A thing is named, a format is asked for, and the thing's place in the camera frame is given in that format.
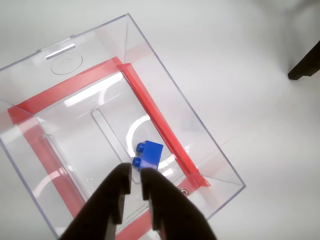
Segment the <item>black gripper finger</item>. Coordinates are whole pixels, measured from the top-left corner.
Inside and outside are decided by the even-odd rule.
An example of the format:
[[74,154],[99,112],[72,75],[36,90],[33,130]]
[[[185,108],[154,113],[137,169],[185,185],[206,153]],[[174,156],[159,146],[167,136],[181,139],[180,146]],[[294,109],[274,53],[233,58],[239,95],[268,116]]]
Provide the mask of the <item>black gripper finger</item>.
[[162,240],[216,239],[204,215],[167,178],[152,168],[143,168],[140,175],[152,229]]
[[116,166],[64,231],[61,240],[114,240],[123,221],[125,196],[131,193],[130,163]]

